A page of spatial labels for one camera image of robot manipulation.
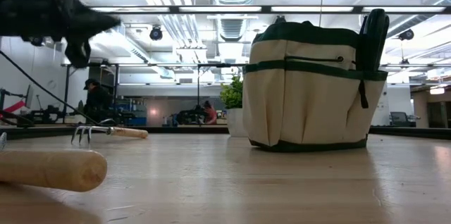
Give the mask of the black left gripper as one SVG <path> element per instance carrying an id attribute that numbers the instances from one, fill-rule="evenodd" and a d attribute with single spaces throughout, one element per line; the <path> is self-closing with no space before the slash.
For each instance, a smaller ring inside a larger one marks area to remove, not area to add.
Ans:
<path id="1" fill-rule="evenodd" d="M 86 68 L 89 63 L 88 39 L 120 23 L 119 18 L 90 8 L 76 11 L 70 17 L 54 1 L 1 0 L 2 36 L 21 37 L 35 46 L 41 46 L 46 37 L 54 42 L 66 39 L 66 57 L 76 68 Z"/>

